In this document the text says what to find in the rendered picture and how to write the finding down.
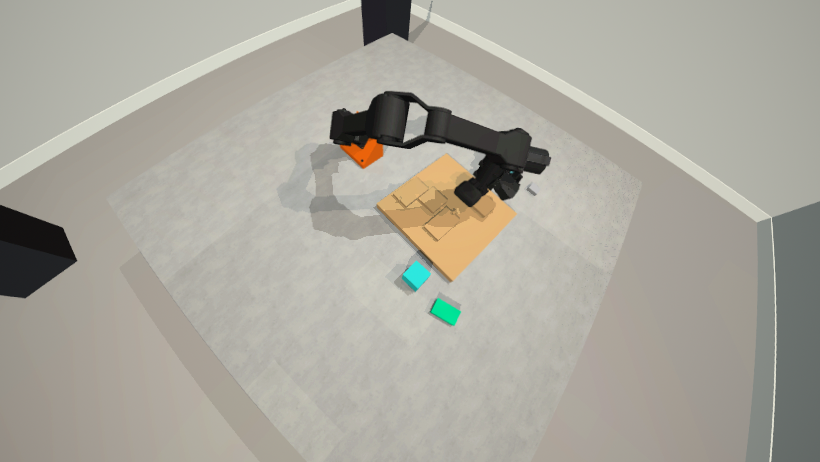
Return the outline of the green rectangular block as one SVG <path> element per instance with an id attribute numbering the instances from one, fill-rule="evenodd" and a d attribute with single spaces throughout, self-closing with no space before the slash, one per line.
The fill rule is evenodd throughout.
<path id="1" fill-rule="evenodd" d="M 444 322 L 455 325 L 461 311 L 452 307 L 440 298 L 437 298 L 431 313 L 442 319 Z"/>

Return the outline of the cyan cube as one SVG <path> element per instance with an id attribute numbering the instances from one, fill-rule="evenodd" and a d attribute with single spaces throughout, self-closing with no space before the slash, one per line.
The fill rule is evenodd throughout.
<path id="1" fill-rule="evenodd" d="M 403 274 L 402 280 L 416 292 L 430 275 L 431 273 L 416 260 L 415 263 Z"/>

